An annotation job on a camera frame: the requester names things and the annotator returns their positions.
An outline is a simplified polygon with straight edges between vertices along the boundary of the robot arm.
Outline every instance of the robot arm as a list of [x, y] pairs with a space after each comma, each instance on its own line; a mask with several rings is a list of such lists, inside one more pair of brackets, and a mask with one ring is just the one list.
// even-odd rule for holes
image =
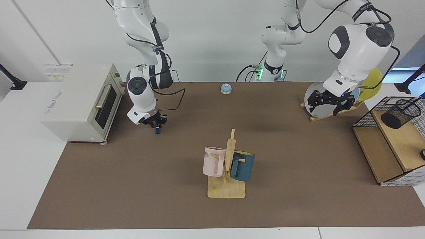
[[171, 62], [162, 44], [169, 37], [168, 28], [156, 20], [149, 0], [115, 0], [113, 6], [118, 25], [125, 32], [125, 42], [136, 48], [145, 60], [145, 64], [133, 68], [127, 75], [128, 94], [134, 104], [127, 116], [137, 125], [160, 127], [166, 123], [167, 116], [158, 111], [152, 89], [168, 88], [173, 83]]
[[[302, 11], [306, 0], [299, 0], [299, 10]], [[295, 0], [284, 0], [281, 19], [285, 25], [267, 26], [261, 41], [267, 46], [265, 61], [261, 64], [262, 71], [257, 80], [273, 82], [282, 79], [285, 62], [285, 45], [297, 45], [304, 41], [306, 33], [299, 28]]]
[[[325, 8], [335, 8], [338, 0], [316, 0]], [[352, 16], [355, 22], [376, 23], [382, 19], [373, 10], [370, 2], [351, 0], [338, 9]], [[333, 111], [337, 115], [348, 110], [354, 103], [351, 92], [357, 89], [387, 54], [393, 42], [394, 32], [391, 25], [374, 24], [339, 26], [329, 38], [328, 46], [333, 55], [340, 59], [338, 69], [323, 83], [324, 92], [314, 91], [308, 98], [310, 112], [315, 107], [336, 105]]]
[[[361, 85], [369, 72], [387, 54], [393, 42], [394, 31], [387, 23], [374, 26], [383, 20], [368, 0], [315, 1], [323, 8], [348, 14], [357, 23], [339, 26], [332, 33], [329, 49], [341, 62], [338, 69], [324, 82], [326, 90], [314, 91], [306, 102], [310, 106], [310, 112], [320, 105], [336, 105], [333, 112], [336, 115], [340, 110], [351, 108], [354, 97], [350, 93]], [[266, 27], [261, 39], [267, 46], [268, 54], [260, 69], [261, 78], [257, 80], [273, 82], [281, 78], [286, 56], [282, 47], [300, 44], [305, 38], [300, 17], [305, 3], [306, 0], [284, 0], [282, 20], [286, 24]]]

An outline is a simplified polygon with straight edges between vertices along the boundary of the oven window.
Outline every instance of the oven window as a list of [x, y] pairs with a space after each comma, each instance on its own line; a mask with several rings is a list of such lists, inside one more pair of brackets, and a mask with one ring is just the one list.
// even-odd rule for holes
[[96, 122], [99, 124], [99, 126], [102, 129], [105, 129], [106, 122], [108, 121], [109, 115], [112, 111], [113, 103], [115, 102], [116, 96], [117, 96], [116, 91], [112, 87], [111, 91], [108, 94], [108, 97], [106, 98], [105, 105], [103, 106], [102, 109], [99, 109], [97, 111]]

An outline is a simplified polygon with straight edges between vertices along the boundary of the black cable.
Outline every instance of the black cable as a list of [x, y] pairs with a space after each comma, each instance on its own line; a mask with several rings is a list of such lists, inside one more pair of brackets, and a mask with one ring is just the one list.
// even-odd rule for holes
[[374, 86], [374, 87], [369, 87], [369, 86], [359, 86], [360, 89], [368, 89], [368, 90], [373, 90], [375, 88], [377, 88], [385, 79], [385, 77], [388, 75], [388, 73], [390, 73], [391, 69], [393, 68], [394, 64], [396, 63], [396, 61], [398, 60], [398, 58], [400, 57], [400, 50], [395, 47], [395, 46], [391, 46], [391, 48], [393, 48], [394, 50], [397, 51], [397, 57], [394, 59], [393, 63], [391, 64], [390, 68], [388, 68], [387, 72], [385, 73], [384, 77], [382, 77], [381, 81], [379, 81], [379, 83]]
[[180, 77], [179, 77], [178, 72], [176, 70], [171, 70], [171, 71], [174, 71], [177, 74], [177, 80], [178, 80], [178, 82], [180, 82]]
[[[264, 53], [264, 56], [263, 56], [263, 58], [260, 60], [260, 62], [258, 63], [259, 65], [261, 65], [261, 63], [263, 62], [263, 60], [264, 60], [264, 58], [266, 57], [266, 55], [267, 55], [267, 53], [268, 53], [269, 51], [266, 51], [266, 53]], [[252, 77], [254, 76], [254, 73], [251, 75], [251, 78], [249, 79], [249, 82], [251, 82], [251, 80], [252, 80]]]
[[329, 13], [329, 15], [313, 30], [313, 31], [306, 31], [303, 27], [303, 25], [301, 24], [301, 19], [300, 19], [300, 27], [301, 29], [305, 32], [305, 33], [312, 33], [315, 32], [317, 29], [319, 29], [319, 27], [321, 27], [325, 21], [339, 8], [341, 7], [344, 3], [348, 2], [349, 0], [344, 0], [342, 3], [340, 3], [336, 8], [334, 8], [331, 13]]
[[248, 74], [246, 74], [246, 76], [245, 76], [245, 81], [244, 82], [247, 82], [247, 79], [248, 79], [248, 76], [249, 76], [250, 73], [252, 73], [254, 75], [254, 73], [256, 73], [256, 72], [258, 72], [258, 71], [250, 71], [250, 72], [248, 72]]
[[159, 93], [159, 92], [157, 92], [157, 91], [155, 91], [155, 90], [153, 90], [155, 93], [157, 93], [157, 94], [160, 94], [160, 95], [175, 95], [175, 94], [177, 94], [177, 93], [180, 93], [180, 92], [182, 92], [183, 91], [183, 94], [181, 94], [181, 98], [180, 98], [180, 101], [179, 101], [179, 103], [178, 103], [178, 105], [177, 105], [177, 107], [176, 108], [174, 108], [174, 109], [159, 109], [159, 111], [175, 111], [175, 110], [177, 110], [179, 107], [180, 107], [180, 105], [181, 105], [181, 102], [183, 101], [183, 97], [184, 97], [184, 94], [186, 93], [186, 88], [183, 88], [183, 89], [181, 89], [181, 90], [179, 90], [179, 91], [176, 91], [176, 92], [174, 92], [174, 93], [170, 93], [170, 94], [164, 94], [164, 93]]
[[388, 18], [388, 21], [383, 21], [383, 22], [381, 21], [381, 22], [378, 22], [378, 23], [375, 23], [375, 24], [387, 24], [387, 23], [390, 23], [392, 21], [392, 18], [388, 13], [383, 12], [383, 11], [376, 9], [376, 8], [372, 8], [372, 10], [377, 11], [379, 13], [382, 13]]
[[132, 38], [132, 37], [131, 37], [128, 33], [126, 33], [126, 34], [127, 34], [127, 36], [128, 36], [131, 40], [133, 40], [133, 41], [142, 42], [142, 43], [147, 43], [147, 44], [151, 44], [151, 45], [157, 46], [156, 44], [153, 44], [152, 42], [143, 41], [143, 40], [137, 40], [137, 39]]
[[[331, 13], [329, 13], [329, 15], [328, 16], [326, 16], [325, 17], [325, 19], [314, 29], [314, 30], [312, 30], [312, 31], [307, 31], [306, 29], [304, 29], [304, 27], [303, 27], [303, 25], [302, 25], [302, 23], [301, 23], [301, 18], [299, 19], [299, 22], [300, 22], [300, 27], [301, 27], [301, 29], [305, 32], [305, 33], [313, 33], [313, 32], [315, 32], [317, 29], [319, 29], [319, 27], [321, 27], [324, 23], [325, 23], [325, 21], [339, 8], [339, 7], [341, 7], [344, 3], [346, 3], [346, 2], [348, 2], [349, 0], [344, 0], [343, 2], [341, 2], [336, 8], [334, 8], [332, 11], [331, 11]], [[296, 4], [296, 6], [298, 7], [298, 0], [295, 0], [295, 4]], [[379, 12], [379, 13], [382, 13], [382, 14], [384, 14], [386, 17], [388, 17], [388, 21], [384, 21], [384, 22], [378, 22], [378, 23], [375, 23], [375, 24], [387, 24], [387, 23], [390, 23], [391, 21], [392, 21], [392, 18], [391, 18], [391, 16], [388, 14], [388, 13], [386, 13], [386, 12], [384, 12], [384, 11], [381, 11], [381, 10], [379, 10], [379, 9], [376, 9], [376, 8], [372, 8], [372, 10], [374, 10], [374, 11], [377, 11], [377, 12]]]
[[417, 80], [422, 80], [423, 78], [425, 78], [425, 77], [421, 77], [421, 78], [419, 78], [419, 79], [416, 79], [416, 80], [414, 80], [414, 81], [417, 81]]
[[177, 107], [176, 107], [176, 108], [174, 108], [174, 109], [160, 109], [160, 111], [174, 111], [174, 110], [177, 110], [177, 109], [180, 107], [180, 104], [181, 104], [181, 102], [183, 101], [183, 97], [184, 97], [184, 94], [185, 94], [185, 92], [186, 92], [186, 88], [183, 88], [183, 89], [181, 89], [181, 90], [179, 90], [179, 91], [176, 91], [176, 92], [173, 92], [173, 93], [161, 93], [161, 92], [156, 91], [156, 90], [152, 87], [152, 83], [151, 83], [151, 81], [152, 81], [152, 77], [157, 76], [157, 75], [161, 75], [161, 74], [163, 74], [163, 73], [165, 73], [165, 72], [167, 72], [167, 71], [169, 71], [169, 70], [170, 70], [171, 65], [173, 64], [173, 62], [171, 61], [171, 57], [170, 57], [168, 54], [166, 54], [166, 53], [165, 53], [165, 55], [166, 55], [166, 56], [170, 59], [170, 64], [169, 64], [169, 66], [168, 66], [168, 69], [166, 69], [166, 70], [164, 70], [164, 71], [162, 71], [162, 72], [156, 73], [155, 75], [153, 75], [153, 76], [149, 77], [148, 84], [149, 84], [150, 88], [152, 89], [152, 91], [153, 91], [153, 92], [155, 92], [155, 93], [157, 93], [157, 94], [159, 94], [159, 95], [170, 96], [170, 95], [175, 95], [175, 94], [177, 94], [177, 93], [179, 93], [179, 92], [182, 92], [182, 91], [183, 91], [183, 94], [181, 95], [181, 98], [180, 98], [180, 102], [178, 103], [178, 105], [177, 105]]
[[240, 72], [238, 77], [236, 78], [236, 82], [238, 82], [239, 77], [242, 75], [242, 72], [245, 71], [246, 69], [248, 69], [249, 67], [254, 67], [253, 65], [247, 65], [245, 66], [245, 68], [243, 68]]
[[110, 6], [110, 8], [112, 8], [112, 10], [115, 10], [114, 8], [113, 8], [113, 6], [111, 5], [111, 3], [108, 1], [108, 0], [105, 0], [107, 3], [108, 3], [108, 5]]

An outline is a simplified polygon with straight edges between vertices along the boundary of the oven handle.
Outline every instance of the oven handle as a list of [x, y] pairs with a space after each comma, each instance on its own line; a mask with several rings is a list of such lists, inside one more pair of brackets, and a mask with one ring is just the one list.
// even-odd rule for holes
[[111, 89], [112, 89], [111, 85], [107, 85], [103, 88], [103, 92], [100, 95], [99, 101], [96, 104], [96, 109], [102, 109], [105, 106], [106, 99], [108, 98], [108, 95]]

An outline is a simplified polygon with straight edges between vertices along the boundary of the pink mug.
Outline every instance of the pink mug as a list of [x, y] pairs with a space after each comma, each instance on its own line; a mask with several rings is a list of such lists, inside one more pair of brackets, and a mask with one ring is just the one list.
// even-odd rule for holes
[[211, 177], [223, 176], [225, 156], [226, 150], [223, 148], [205, 147], [203, 173]]

